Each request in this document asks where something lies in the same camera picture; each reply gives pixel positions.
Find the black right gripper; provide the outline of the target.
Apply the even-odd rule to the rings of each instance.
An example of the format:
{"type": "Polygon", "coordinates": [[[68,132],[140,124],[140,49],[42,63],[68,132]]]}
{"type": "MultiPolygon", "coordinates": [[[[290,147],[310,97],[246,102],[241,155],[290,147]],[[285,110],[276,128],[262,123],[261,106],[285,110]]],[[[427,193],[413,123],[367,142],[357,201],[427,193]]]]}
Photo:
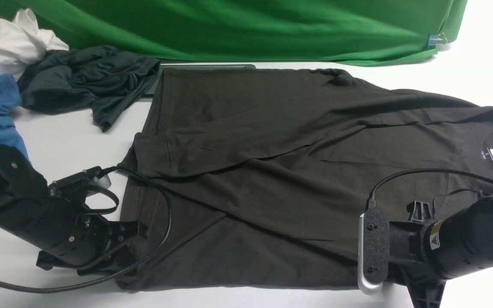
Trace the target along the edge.
{"type": "Polygon", "coordinates": [[[407,287],[415,308],[438,308],[445,280],[430,260],[426,233],[437,222],[434,205],[413,201],[405,222],[390,222],[389,273],[386,282],[407,287]]]}

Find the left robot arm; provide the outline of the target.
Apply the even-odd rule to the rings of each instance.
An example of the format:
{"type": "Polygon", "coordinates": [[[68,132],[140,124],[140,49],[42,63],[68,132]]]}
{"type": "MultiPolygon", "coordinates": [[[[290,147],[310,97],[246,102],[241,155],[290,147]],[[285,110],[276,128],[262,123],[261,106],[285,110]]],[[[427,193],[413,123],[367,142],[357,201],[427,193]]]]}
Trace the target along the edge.
{"type": "Polygon", "coordinates": [[[0,228],[40,249],[41,269],[121,271],[135,263],[128,244],[147,226],[106,219],[119,205],[108,173],[94,166],[48,183],[17,148],[0,145],[0,228]]]}

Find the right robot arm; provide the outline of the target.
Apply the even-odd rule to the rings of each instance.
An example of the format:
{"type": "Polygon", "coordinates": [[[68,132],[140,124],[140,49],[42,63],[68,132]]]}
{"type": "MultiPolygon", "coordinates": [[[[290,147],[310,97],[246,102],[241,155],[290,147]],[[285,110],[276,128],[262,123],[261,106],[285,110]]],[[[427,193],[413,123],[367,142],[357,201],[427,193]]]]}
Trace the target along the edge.
{"type": "Polygon", "coordinates": [[[493,193],[442,220],[432,204],[407,210],[407,221],[389,223],[386,281],[407,287],[415,308],[438,308],[449,280],[493,267],[493,193]]]}

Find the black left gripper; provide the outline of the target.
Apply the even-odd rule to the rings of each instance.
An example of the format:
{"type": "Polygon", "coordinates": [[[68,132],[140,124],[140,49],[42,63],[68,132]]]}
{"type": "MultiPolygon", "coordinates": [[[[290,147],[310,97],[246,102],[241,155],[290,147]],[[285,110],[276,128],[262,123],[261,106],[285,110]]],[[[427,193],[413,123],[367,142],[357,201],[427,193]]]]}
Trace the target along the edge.
{"type": "Polygon", "coordinates": [[[41,244],[36,265],[46,271],[116,273],[136,261],[128,244],[145,239],[147,232],[147,225],[139,220],[110,222],[101,215],[47,213],[36,218],[36,241],[41,244]]]}

